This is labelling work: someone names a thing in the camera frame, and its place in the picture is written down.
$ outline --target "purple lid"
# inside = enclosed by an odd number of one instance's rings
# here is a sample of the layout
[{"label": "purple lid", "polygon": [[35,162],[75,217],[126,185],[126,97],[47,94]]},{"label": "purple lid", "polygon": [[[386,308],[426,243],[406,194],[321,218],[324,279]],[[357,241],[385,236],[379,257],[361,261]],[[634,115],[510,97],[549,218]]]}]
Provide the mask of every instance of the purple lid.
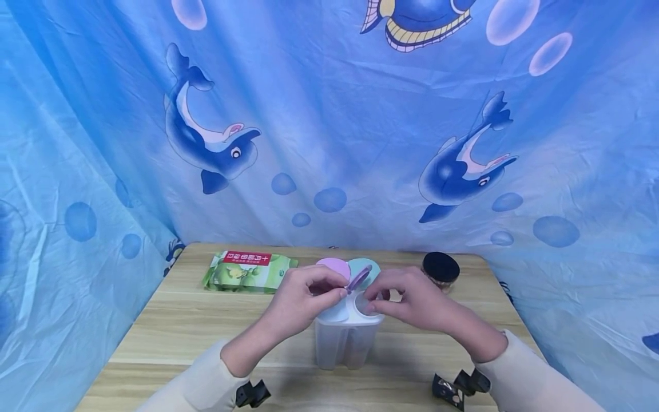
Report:
[{"label": "purple lid", "polygon": [[353,281],[350,282],[350,284],[346,287],[346,289],[348,289],[348,293],[350,293],[350,292],[356,290],[356,289],[359,287],[359,285],[361,285],[362,282],[363,282],[364,280],[366,280],[366,278],[368,277],[368,275],[370,275],[370,271],[371,271],[371,270],[373,270],[373,266],[372,266],[372,265],[367,265],[364,269],[362,269],[362,271],[359,272],[359,275],[357,275],[357,276],[353,279]]}]

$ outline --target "right hand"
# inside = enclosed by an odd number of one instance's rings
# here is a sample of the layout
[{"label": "right hand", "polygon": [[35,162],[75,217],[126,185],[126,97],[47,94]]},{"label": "right hand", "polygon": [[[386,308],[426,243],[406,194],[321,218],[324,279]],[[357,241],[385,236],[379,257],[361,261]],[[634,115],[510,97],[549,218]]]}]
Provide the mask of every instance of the right hand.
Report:
[{"label": "right hand", "polygon": [[[389,301],[389,290],[397,290],[401,301]],[[386,300],[376,300],[379,293]],[[367,311],[394,317],[419,329],[449,334],[454,315],[465,309],[415,267],[383,270],[366,288],[364,297],[370,301]]]}]

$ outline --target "black jar lid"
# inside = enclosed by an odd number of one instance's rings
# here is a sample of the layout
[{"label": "black jar lid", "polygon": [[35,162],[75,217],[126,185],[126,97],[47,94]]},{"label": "black jar lid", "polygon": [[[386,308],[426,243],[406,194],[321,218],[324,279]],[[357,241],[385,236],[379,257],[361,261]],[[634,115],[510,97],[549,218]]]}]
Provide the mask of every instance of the black jar lid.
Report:
[{"label": "black jar lid", "polygon": [[423,271],[439,282],[453,282],[460,274],[460,266],[455,259],[442,252],[430,252],[423,258]]}]

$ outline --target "red label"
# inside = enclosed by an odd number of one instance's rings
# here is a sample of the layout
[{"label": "red label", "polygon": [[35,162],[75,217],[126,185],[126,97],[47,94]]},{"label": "red label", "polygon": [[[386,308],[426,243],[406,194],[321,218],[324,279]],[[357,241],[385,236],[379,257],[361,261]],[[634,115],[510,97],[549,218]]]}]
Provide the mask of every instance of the red label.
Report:
[{"label": "red label", "polygon": [[237,252],[230,250],[227,256],[224,256],[223,262],[226,263],[242,263],[242,264],[255,264],[259,266],[267,266],[270,264],[270,253],[255,253],[255,252]]}]

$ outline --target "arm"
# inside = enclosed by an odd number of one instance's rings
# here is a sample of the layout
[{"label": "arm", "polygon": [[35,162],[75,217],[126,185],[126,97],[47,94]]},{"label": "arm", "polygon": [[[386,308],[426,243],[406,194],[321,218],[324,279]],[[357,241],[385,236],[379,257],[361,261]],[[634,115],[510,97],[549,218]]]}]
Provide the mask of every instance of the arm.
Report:
[{"label": "arm", "polygon": [[[310,287],[322,283],[325,293]],[[265,355],[307,329],[323,310],[345,297],[347,280],[325,266],[289,270],[263,315],[230,342],[219,341],[158,390],[138,412],[230,412],[236,390]]]},{"label": "arm", "polygon": [[490,395],[505,412],[604,412],[579,387],[561,375],[506,330],[499,332],[473,311],[459,306],[461,327],[448,330],[492,384]]},{"label": "arm", "polygon": [[[396,289],[400,302],[377,301]],[[574,383],[537,357],[509,331],[499,332],[471,309],[450,299],[418,268],[380,273],[366,289],[367,310],[420,329],[443,332],[469,353],[492,384],[490,394],[505,412],[604,412]]]}]

